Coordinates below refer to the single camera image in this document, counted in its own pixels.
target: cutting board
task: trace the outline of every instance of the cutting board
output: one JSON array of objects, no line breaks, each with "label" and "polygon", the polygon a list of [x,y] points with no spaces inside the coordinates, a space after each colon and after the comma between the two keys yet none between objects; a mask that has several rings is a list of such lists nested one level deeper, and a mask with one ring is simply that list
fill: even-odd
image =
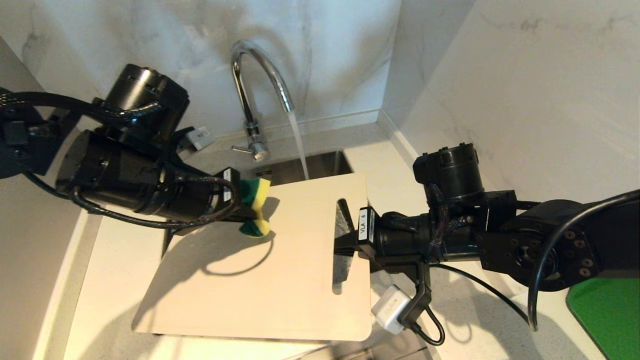
[{"label": "cutting board", "polygon": [[136,332],[234,338],[361,341],[371,331],[369,262],[353,258],[332,290],[336,202],[354,224],[367,205],[364,176],[274,186],[271,232],[251,239],[214,223],[176,237],[142,300]]}]

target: water stream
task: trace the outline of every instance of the water stream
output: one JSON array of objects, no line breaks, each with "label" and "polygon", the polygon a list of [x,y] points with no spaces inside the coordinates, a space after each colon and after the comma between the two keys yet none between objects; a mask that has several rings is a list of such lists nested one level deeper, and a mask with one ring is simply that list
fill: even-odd
[{"label": "water stream", "polygon": [[305,150],[302,147],[302,138],[300,138],[300,130],[298,130],[298,122],[296,121],[296,113],[290,111],[287,113],[289,123],[291,123],[291,129],[293,129],[293,136],[296,137],[296,146],[298,146],[298,155],[300,155],[300,162],[302,162],[302,171],[305,173],[305,180],[309,180],[309,171],[307,170],[307,159],[305,158]]}]

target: faucet spout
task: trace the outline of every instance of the faucet spout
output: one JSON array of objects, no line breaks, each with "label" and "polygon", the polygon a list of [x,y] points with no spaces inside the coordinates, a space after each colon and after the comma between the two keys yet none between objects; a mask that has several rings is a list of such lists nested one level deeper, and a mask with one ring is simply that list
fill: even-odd
[{"label": "faucet spout", "polygon": [[278,69],[276,69],[275,65],[273,65],[273,61],[269,59],[269,56],[258,46],[256,43],[249,40],[240,40],[233,45],[232,48],[232,56],[231,56],[231,69],[234,74],[234,80],[236,82],[236,90],[238,91],[238,96],[240,97],[240,106],[242,106],[242,110],[244,112],[244,117],[246,118],[246,122],[244,123],[244,130],[247,135],[248,140],[248,149],[236,148],[236,150],[242,151],[251,151],[253,153],[253,158],[255,161],[262,161],[266,159],[269,155],[269,151],[264,145],[264,139],[260,134],[260,128],[258,124],[258,120],[253,116],[251,111],[251,107],[249,106],[249,101],[246,96],[246,92],[244,90],[244,83],[242,80],[242,65],[241,58],[244,54],[251,56],[255,59],[258,64],[264,69],[271,80],[271,84],[273,88],[276,90],[278,98],[280,100],[280,104],[282,105],[282,109],[286,113],[290,113],[294,111],[293,102],[291,101],[291,96],[289,95],[289,90],[287,89],[287,85],[284,83],[282,76]]}]

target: stainless steel sink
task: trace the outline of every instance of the stainless steel sink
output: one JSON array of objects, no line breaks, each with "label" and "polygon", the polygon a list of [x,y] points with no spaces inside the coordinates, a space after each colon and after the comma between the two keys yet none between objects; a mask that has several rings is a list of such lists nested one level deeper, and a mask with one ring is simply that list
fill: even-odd
[{"label": "stainless steel sink", "polygon": [[[353,173],[342,151],[311,155],[307,156],[306,159],[310,179]],[[264,179],[271,180],[272,186],[295,183],[305,179],[300,159],[263,165],[241,171],[240,175],[242,179],[263,177]]]}]

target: green scouring pad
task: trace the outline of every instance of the green scouring pad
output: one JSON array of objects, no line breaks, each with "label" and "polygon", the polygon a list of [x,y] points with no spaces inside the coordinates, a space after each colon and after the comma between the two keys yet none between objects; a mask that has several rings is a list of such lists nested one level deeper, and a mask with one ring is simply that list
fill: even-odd
[{"label": "green scouring pad", "polygon": [[269,222],[262,216],[262,207],[267,199],[270,186],[271,181],[259,177],[240,181],[242,202],[250,206],[256,214],[256,219],[247,220],[240,227],[240,232],[250,238],[261,238],[270,231]]}]

